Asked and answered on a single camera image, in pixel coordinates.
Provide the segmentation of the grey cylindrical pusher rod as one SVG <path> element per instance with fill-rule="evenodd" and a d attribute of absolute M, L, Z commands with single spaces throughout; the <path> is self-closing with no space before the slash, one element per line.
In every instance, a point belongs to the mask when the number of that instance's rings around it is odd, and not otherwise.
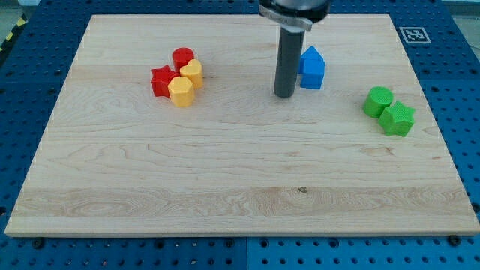
<path fill-rule="evenodd" d="M 290 98 L 295 91 L 304 36 L 304 31 L 280 29 L 274 78 L 274 93 L 279 98 Z"/>

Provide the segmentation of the black robot tool flange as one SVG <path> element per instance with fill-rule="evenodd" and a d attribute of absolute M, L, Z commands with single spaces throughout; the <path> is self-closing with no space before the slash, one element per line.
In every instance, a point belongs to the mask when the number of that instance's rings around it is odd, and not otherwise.
<path fill-rule="evenodd" d="M 331 5 L 332 0 L 259 0 L 259 14 L 291 32 L 310 32 Z"/>

